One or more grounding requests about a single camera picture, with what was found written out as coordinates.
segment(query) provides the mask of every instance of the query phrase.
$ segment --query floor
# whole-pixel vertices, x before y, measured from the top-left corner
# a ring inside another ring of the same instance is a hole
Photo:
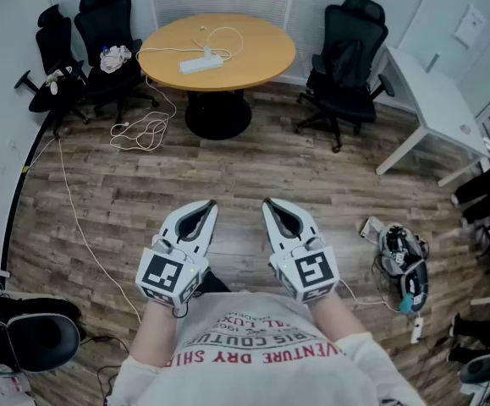
[[[332,134],[315,129],[293,133],[293,123],[314,110],[295,103],[295,88],[275,84],[246,92],[254,117],[242,135],[200,140],[184,124],[185,95],[165,91],[179,112],[154,152],[116,151],[109,145],[114,105],[96,118],[92,105],[83,104],[80,109],[91,123],[85,126],[70,116],[63,126],[63,159],[81,227],[97,258],[140,312],[145,301],[134,279],[141,252],[165,216],[193,200],[214,198],[219,204],[207,256],[213,272],[234,291],[284,292],[267,267],[270,247],[261,214],[265,197],[293,201],[313,214],[334,247],[341,277],[365,301],[378,300],[371,275],[376,248],[358,231],[371,215],[402,222],[431,248],[421,343],[410,345],[412,326],[404,315],[383,305],[358,305],[342,284],[338,293],[428,404],[468,404],[469,398],[459,394],[457,366],[445,362],[452,341],[435,347],[455,311],[469,315],[471,297],[490,294],[488,263],[478,258],[480,249],[471,233],[461,230],[460,213],[449,202],[457,182],[442,189],[436,184],[467,161],[465,154],[425,139],[395,168],[377,176],[375,167],[417,127],[415,117],[379,106],[377,121],[359,136],[342,126],[344,146],[335,155]],[[160,109],[169,110],[160,102]],[[131,100],[124,121],[142,117],[147,106]],[[40,149],[50,139],[47,133]],[[133,311],[94,262],[75,226],[57,142],[25,180],[8,269],[10,289],[56,294],[78,305],[89,334],[113,335],[126,344],[134,338],[138,321]],[[487,319],[490,307],[474,309],[471,316]],[[118,365],[125,355],[117,342],[82,346],[69,364],[30,378],[37,404],[100,404],[96,369]],[[103,370],[102,381],[114,372]]]

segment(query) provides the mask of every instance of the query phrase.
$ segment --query black office chair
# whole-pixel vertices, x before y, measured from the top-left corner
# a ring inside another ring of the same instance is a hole
[[[305,98],[320,112],[298,123],[295,133],[327,118],[337,139],[333,147],[336,153],[342,147],[338,118],[353,123],[355,134],[359,134],[362,123],[376,120],[374,98],[383,91],[394,96],[383,75],[379,75],[381,84],[372,93],[367,83],[372,59],[388,35],[384,22],[382,6],[371,0],[345,0],[342,6],[326,7],[322,54],[312,56],[313,70],[306,83],[313,93],[300,93],[297,100],[301,103]]]
[[[132,40],[129,22],[131,9],[131,0],[81,0],[80,12],[74,19],[92,66],[86,81],[85,97],[96,102],[96,115],[101,107],[116,100],[117,123],[121,120],[124,99],[128,96],[148,99],[154,107],[158,106],[153,96],[132,90],[142,80],[140,65],[135,60],[142,42],[141,39]],[[100,69],[102,48],[121,45],[132,52],[132,58],[115,72],[105,73]]]
[[[58,5],[55,4],[41,13],[38,19],[40,30],[36,33],[36,41],[40,48],[43,68],[47,75],[60,69],[64,74],[64,79],[58,82],[58,94],[53,95],[49,87],[36,85],[29,79],[30,71],[26,71],[19,81],[15,84],[18,89],[22,84],[27,85],[34,92],[34,98],[30,102],[29,110],[32,112],[49,111],[47,119],[54,122],[53,133],[58,138],[58,128],[68,112],[73,112],[88,123],[86,116],[75,108],[75,104],[83,96],[84,83],[79,79],[85,78],[81,70],[83,62],[77,62],[71,53],[72,22],[69,18],[64,18],[58,12]],[[72,67],[72,72],[66,70],[67,66]]]

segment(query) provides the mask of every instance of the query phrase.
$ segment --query black bag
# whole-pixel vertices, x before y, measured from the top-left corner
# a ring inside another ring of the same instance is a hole
[[[325,62],[331,81],[340,87],[353,89],[361,87],[360,77],[363,42],[359,39],[346,39],[332,44]]]

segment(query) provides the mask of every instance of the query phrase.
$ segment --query round wooden table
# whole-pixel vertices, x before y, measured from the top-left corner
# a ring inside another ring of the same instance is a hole
[[[242,50],[221,68],[180,73],[181,62],[201,58],[203,52],[153,51],[139,55],[140,66],[150,78],[188,91],[186,124],[194,134],[209,140],[226,140],[243,132],[251,122],[251,108],[243,99],[243,89],[277,77],[295,58],[294,43],[283,30],[240,14],[203,14],[179,19],[149,36],[141,49],[197,48],[192,39],[205,46],[209,34],[218,27],[233,27],[244,42]],[[232,30],[219,30],[211,36],[209,46],[237,52],[240,38]]]

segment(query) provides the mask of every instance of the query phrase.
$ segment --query white desk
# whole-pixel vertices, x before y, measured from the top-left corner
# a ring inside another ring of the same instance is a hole
[[[428,74],[415,58],[392,47],[386,47],[376,74],[381,73],[388,62],[416,106],[420,127],[378,166],[377,174],[387,172],[427,134],[463,147],[479,157],[489,155],[474,116],[453,80],[435,70]],[[474,163],[443,178],[438,185],[444,186]]]

